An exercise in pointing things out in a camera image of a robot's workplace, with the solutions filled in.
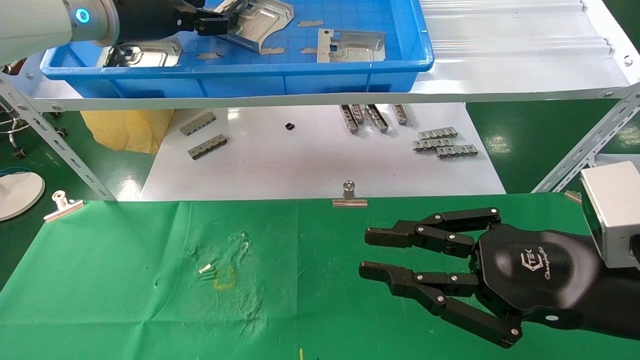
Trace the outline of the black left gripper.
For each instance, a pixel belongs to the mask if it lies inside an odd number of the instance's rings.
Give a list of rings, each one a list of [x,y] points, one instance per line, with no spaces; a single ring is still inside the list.
[[[200,36],[226,35],[239,21],[238,13],[198,12],[194,26],[189,23],[205,0],[115,0],[118,36],[114,45],[155,41],[178,32]]]

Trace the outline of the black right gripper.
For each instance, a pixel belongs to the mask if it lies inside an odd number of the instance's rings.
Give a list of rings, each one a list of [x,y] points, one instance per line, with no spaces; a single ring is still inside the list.
[[[467,233],[487,232],[478,237],[473,255],[477,275],[414,272],[367,261],[359,265],[359,275],[385,283],[393,296],[413,299],[433,316],[504,349],[522,338],[522,321],[592,330],[590,301],[603,267],[592,239],[501,223],[499,210],[486,207],[400,219],[391,228],[369,227],[364,234],[368,245],[421,248],[462,259],[476,243]],[[496,316],[459,300],[472,296]]]

